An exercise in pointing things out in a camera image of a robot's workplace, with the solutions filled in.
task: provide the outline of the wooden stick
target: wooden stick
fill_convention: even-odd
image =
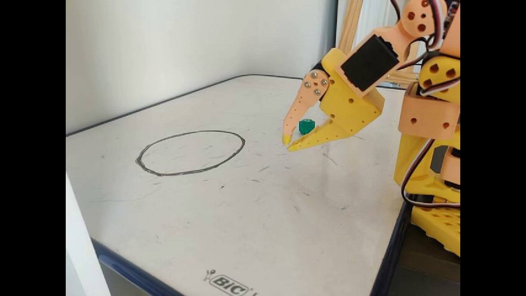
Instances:
[[[348,54],[352,49],[358,27],[358,20],[360,19],[362,3],[363,0],[349,0],[347,3],[345,21],[343,22],[340,44],[338,45],[338,48],[345,54]]]

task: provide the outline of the wooden frame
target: wooden frame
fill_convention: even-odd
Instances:
[[[360,20],[360,11],[363,0],[349,0],[347,3],[347,10],[345,12],[345,19],[341,31],[340,42],[338,48],[345,54],[352,50],[352,44],[356,37],[356,29],[358,21]],[[411,44],[407,60],[411,61],[417,57],[418,42]],[[414,66],[399,70],[389,75],[385,80],[390,83],[399,84],[403,88],[407,88],[412,82],[417,81],[418,73],[414,72]]]

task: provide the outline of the bic logo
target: bic logo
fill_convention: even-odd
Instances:
[[[226,275],[217,275],[210,280],[210,284],[231,296],[242,296],[248,292],[248,287]]]

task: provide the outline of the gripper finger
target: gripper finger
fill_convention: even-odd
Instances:
[[[325,94],[328,87],[329,76],[324,71],[312,70],[303,78],[298,94],[283,120],[283,145],[290,143],[298,122]]]

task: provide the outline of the white wall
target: white wall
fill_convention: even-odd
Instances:
[[[66,133],[241,74],[303,76],[335,0],[66,0]]]

